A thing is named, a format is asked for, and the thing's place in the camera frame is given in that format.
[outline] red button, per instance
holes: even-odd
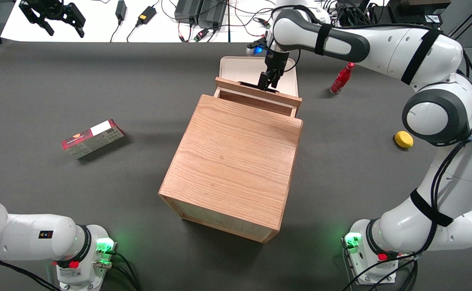
[[[380,261],[387,260],[387,255],[386,254],[378,254],[378,260],[380,260]]]
[[[72,261],[72,262],[69,263],[69,268],[76,269],[78,267],[78,265],[80,265],[80,262]]]

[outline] yellow sponge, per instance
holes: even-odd
[[[394,136],[394,140],[398,146],[404,149],[410,149],[414,145],[414,139],[410,133],[406,131],[398,131]]]

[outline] power adapter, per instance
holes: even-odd
[[[147,24],[156,13],[155,8],[148,6],[138,17],[136,27],[141,26],[141,24]]]
[[[118,18],[118,24],[121,24],[125,20],[126,15],[126,4],[124,0],[118,1],[118,7],[116,8],[116,17]]]

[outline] white tray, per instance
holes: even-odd
[[[264,57],[222,57],[220,60],[220,78],[231,81],[241,81],[250,84],[258,84],[261,72],[267,70]],[[295,64],[293,59],[288,59],[286,69]],[[281,93],[298,97],[296,68],[283,74],[277,88]]]

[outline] wooden box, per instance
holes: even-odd
[[[281,227],[301,98],[216,78],[202,95],[159,190],[183,219],[265,243]]]

